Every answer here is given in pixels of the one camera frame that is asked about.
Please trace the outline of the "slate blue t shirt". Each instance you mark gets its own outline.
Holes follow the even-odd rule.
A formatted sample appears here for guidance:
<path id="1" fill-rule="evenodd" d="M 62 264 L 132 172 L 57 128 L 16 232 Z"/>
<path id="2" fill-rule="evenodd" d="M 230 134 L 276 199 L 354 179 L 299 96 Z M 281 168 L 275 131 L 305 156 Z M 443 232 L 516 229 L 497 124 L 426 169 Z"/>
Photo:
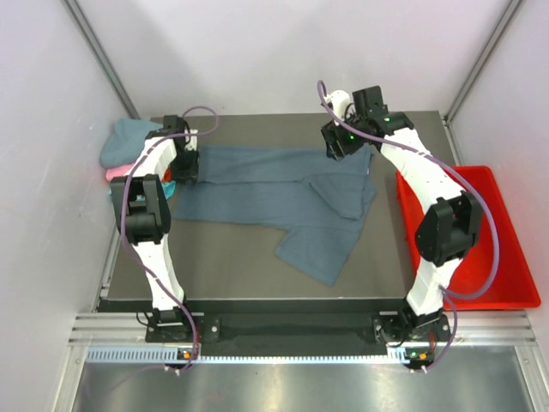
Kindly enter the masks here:
<path id="1" fill-rule="evenodd" d="M 172 215 L 281 229 L 276 256 L 332 286 L 376 195 L 371 158 L 369 148 L 336 161 L 318 148 L 208 145 L 197 183 L 181 188 Z"/>

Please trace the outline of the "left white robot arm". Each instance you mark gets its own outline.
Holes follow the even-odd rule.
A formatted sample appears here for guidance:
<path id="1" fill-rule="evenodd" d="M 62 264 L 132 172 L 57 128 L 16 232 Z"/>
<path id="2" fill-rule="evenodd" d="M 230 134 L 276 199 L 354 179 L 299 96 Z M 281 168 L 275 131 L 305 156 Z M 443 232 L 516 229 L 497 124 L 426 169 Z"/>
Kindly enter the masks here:
<path id="1" fill-rule="evenodd" d="M 123 246 L 144 270 L 152 293 L 151 307 L 142 310 L 148 321 L 147 342 L 197 342 L 196 323 L 186 308 L 169 251 L 172 216 L 162 180 L 196 183 L 199 159 L 188 122 L 168 115 L 160 129 L 146 135 L 136 164 L 110 183 Z"/>

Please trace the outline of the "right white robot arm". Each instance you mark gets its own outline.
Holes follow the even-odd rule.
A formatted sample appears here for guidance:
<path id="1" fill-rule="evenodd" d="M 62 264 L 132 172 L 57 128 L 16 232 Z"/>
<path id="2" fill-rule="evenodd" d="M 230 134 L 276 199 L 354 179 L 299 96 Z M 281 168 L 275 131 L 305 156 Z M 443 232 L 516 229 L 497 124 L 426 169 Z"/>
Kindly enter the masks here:
<path id="1" fill-rule="evenodd" d="M 413 191 L 423 217 L 415 232 L 419 266 L 395 326 L 382 323 L 378 337 L 397 334 L 398 342 L 418 340 L 442 316 L 443 290 L 477 244 L 483 219 L 479 200 L 435 161 L 404 112 L 392 112 L 379 86 L 347 93 L 317 84 L 321 105 L 331 119 L 321 133 L 327 156 L 340 161 L 369 143 L 389 161 Z"/>

